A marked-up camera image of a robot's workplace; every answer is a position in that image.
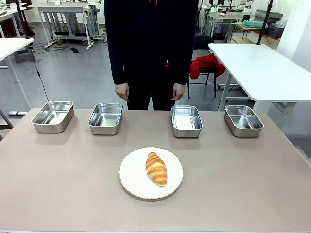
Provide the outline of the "golden brown croissant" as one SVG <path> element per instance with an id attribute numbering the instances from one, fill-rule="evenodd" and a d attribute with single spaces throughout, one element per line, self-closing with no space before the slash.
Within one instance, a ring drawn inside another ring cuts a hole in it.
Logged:
<path id="1" fill-rule="evenodd" d="M 154 152 L 151 152 L 146 160 L 146 173 L 157 186 L 165 187 L 168 182 L 167 168 L 164 161 Z"/>

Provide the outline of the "person's right hand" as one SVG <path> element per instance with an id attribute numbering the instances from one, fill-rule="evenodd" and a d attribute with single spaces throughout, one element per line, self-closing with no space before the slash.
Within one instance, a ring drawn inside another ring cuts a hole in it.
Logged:
<path id="1" fill-rule="evenodd" d="M 128 86 L 128 83 L 116 84 L 115 85 L 115 92 L 121 99 L 123 99 L 126 102 L 128 102 L 128 98 L 129 98 L 129 86 Z"/>

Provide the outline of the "black tripod pole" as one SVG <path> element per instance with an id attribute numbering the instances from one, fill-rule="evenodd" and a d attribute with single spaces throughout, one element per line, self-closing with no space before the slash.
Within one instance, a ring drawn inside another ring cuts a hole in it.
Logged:
<path id="1" fill-rule="evenodd" d="M 17 12 L 18 12 L 19 19 L 21 21 L 24 36 L 26 39 L 29 39 L 32 36 L 29 34 L 32 30 L 29 28 L 28 24 L 25 21 L 24 13 L 22 12 L 19 0 L 15 0 L 15 4 L 17 6 Z"/>

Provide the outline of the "person's dark clothed body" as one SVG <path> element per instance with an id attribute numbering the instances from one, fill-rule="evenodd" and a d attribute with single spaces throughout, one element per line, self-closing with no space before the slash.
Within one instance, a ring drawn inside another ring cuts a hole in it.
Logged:
<path id="1" fill-rule="evenodd" d="M 128 83 L 129 110 L 168 111 L 186 86 L 198 0 L 104 0 L 114 84 Z"/>

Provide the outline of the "black folding chair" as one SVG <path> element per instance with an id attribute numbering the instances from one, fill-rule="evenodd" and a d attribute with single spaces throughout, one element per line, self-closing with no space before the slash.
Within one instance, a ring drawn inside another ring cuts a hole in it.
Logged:
<path id="1" fill-rule="evenodd" d="M 209 50 L 209 44 L 214 43 L 212 37 L 207 35 L 196 35 L 194 37 L 194 48 L 193 50 Z M 192 60 L 190 66 L 190 73 L 187 80 L 187 98 L 190 98 L 190 85 L 195 84 L 213 84 L 214 87 L 214 97 L 216 94 L 216 72 L 217 65 L 216 59 L 213 58 L 212 54 L 209 53 L 206 56 L 199 56 Z M 189 83 L 190 79 L 197 80 L 200 76 L 206 75 L 206 80 L 204 83 Z"/>

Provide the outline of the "rectangular steel container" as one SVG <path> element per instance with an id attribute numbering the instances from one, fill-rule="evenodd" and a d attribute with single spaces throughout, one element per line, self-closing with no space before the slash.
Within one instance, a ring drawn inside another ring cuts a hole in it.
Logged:
<path id="1" fill-rule="evenodd" d="M 198 138 L 203 128 L 195 106 L 176 105 L 171 108 L 173 135 L 177 138 Z"/>
<path id="2" fill-rule="evenodd" d="M 49 101 L 32 118 L 39 133 L 62 133 L 74 115 L 71 101 Z"/>
<path id="3" fill-rule="evenodd" d="M 225 106 L 224 120 L 235 137 L 258 137 L 264 128 L 252 108 L 245 105 Z"/>
<path id="4" fill-rule="evenodd" d="M 88 125 L 93 135 L 116 135 L 120 128 L 123 105 L 99 103 L 95 106 Z"/>

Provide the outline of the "dark grey storage crate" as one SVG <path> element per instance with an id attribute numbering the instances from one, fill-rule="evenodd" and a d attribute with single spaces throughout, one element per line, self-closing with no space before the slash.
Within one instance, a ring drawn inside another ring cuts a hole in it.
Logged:
<path id="1" fill-rule="evenodd" d="M 272 39 L 278 40 L 282 37 L 284 32 L 284 27 L 278 27 L 275 24 L 270 24 L 268 27 L 268 36 Z"/>

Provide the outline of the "person's left hand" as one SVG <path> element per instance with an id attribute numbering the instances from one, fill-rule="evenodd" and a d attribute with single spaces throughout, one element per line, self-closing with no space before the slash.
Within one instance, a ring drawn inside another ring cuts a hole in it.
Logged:
<path id="1" fill-rule="evenodd" d="M 185 93 L 185 86 L 181 84 L 175 83 L 173 85 L 173 93 L 171 100 L 173 101 L 179 101 L 182 99 L 183 95 Z"/>

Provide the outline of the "cluttered wooden workbench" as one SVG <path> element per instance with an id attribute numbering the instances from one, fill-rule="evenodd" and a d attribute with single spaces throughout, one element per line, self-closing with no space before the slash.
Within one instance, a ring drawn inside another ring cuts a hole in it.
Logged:
<path id="1" fill-rule="evenodd" d="M 254 18 L 254 15 L 243 12 L 209 13 L 205 24 L 205 35 L 214 40 L 222 40 L 231 30 L 232 23 L 241 22 L 244 19 L 253 20 Z"/>

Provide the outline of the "red cloth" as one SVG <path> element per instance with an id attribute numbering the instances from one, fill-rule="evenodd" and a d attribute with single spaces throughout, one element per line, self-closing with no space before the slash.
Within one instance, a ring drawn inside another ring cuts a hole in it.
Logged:
<path id="1" fill-rule="evenodd" d="M 196 80 L 199 78 L 201 73 L 214 73 L 217 78 L 225 71 L 225 66 L 218 62 L 216 56 L 209 54 L 192 60 L 190 66 L 190 77 L 191 79 Z"/>

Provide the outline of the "black stand pole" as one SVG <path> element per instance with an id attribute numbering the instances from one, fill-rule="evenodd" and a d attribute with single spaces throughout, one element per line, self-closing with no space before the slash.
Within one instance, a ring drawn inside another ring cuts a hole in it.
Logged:
<path id="1" fill-rule="evenodd" d="M 263 33 L 265 31 L 265 27 L 266 27 L 266 24 L 267 24 L 267 21 L 268 21 L 268 18 L 269 18 L 269 14 L 270 14 L 270 11 L 271 11 L 272 6 L 273 6 L 273 1 L 274 0 L 269 0 L 268 6 L 267 6 L 266 15 L 265 15 L 265 18 L 264 18 L 264 21 L 263 21 L 263 25 L 262 25 L 262 28 L 260 30 L 260 34 L 259 34 L 258 40 L 256 42 L 256 45 L 260 45 Z"/>

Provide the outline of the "large white table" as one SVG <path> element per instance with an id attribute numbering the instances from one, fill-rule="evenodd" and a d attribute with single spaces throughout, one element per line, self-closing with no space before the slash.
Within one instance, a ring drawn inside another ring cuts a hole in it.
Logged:
<path id="1" fill-rule="evenodd" d="M 209 48 L 228 71 L 219 111 L 224 110 L 232 79 L 255 102 L 255 112 L 267 113 L 271 104 L 281 110 L 279 128 L 284 127 L 297 103 L 311 103 L 311 73 L 275 50 L 230 43 L 213 43 Z"/>

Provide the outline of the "white scalloped plate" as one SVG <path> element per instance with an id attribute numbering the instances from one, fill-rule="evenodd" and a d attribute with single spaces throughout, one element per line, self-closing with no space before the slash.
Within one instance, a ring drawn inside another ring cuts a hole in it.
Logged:
<path id="1" fill-rule="evenodd" d="M 147 175 L 145 165 L 148 155 L 154 152 L 165 163 L 167 168 L 167 185 L 155 184 Z M 123 188 L 130 194 L 148 200 L 161 199 L 178 189 L 183 181 L 183 167 L 179 159 L 170 151 L 145 147 L 129 153 L 119 167 L 119 180 Z"/>

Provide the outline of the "white table with round leg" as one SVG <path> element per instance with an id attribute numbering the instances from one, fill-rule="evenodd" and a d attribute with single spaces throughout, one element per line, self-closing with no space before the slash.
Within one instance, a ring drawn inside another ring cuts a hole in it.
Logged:
<path id="1" fill-rule="evenodd" d="M 15 69 L 13 67 L 13 64 L 10 60 L 10 55 L 18 51 L 19 49 L 28 46 L 34 42 L 33 38 L 25 39 L 25 38 L 0 38 L 0 61 L 5 60 L 8 69 L 11 73 L 11 77 L 13 80 L 13 83 L 17 84 L 20 92 L 23 96 L 23 99 L 25 100 L 25 103 L 27 105 L 28 110 L 31 109 L 31 105 L 29 103 L 29 100 L 24 92 L 24 89 L 22 87 L 22 84 L 15 72 Z"/>

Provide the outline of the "teal rack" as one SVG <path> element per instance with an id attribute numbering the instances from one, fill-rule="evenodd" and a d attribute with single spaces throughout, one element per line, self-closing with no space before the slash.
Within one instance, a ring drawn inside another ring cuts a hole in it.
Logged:
<path id="1" fill-rule="evenodd" d="M 242 26 L 245 28 L 261 29 L 263 27 L 263 22 L 244 20 Z"/>

